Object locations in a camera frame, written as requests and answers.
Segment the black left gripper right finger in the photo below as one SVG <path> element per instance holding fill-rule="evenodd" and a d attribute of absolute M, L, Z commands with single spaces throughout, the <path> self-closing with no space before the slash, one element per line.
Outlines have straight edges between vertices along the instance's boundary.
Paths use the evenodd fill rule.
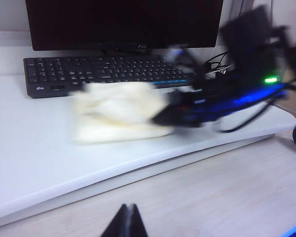
<path fill-rule="evenodd" d="M 132 204 L 130 206 L 129 236 L 148 237 L 143 220 L 136 204 Z"/>

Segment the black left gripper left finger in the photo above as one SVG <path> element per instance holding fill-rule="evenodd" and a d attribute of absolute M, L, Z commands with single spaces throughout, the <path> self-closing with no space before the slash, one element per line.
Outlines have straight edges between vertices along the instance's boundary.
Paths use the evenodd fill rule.
<path fill-rule="evenodd" d="M 123 204 L 101 234 L 101 237 L 126 237 L 128 234 L 126 230 L 127 214 L 127 205 Z"/>

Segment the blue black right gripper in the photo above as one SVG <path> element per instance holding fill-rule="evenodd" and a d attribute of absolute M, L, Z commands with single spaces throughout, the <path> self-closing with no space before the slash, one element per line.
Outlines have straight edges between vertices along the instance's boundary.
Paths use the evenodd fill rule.
<path fill-rule="evenodd" d="M 201 90 L 205 81 L 203 63 L 198 62 L 187 48 L 174 45 L 166 50 L 166 61 L 186 73 L 194 73 L 191 86 Z M 197 102 L 192 92 L 175 90 L 167 93 L 169 104 L 155 115 L 151 121 L 162 126 L 199 127 L 204 122 L 216 121 L 232 113 L 250 108 L 267 101 L 258 112 L 237 125 L 245 127 L 262 116 L 277 100 L 295 90 L 295 80 L 281 82 L 277 76 L 262 79 L 262 84 L 254 88 L 240 90 L 238 95 L 225 96 L 216 101 Z"/>

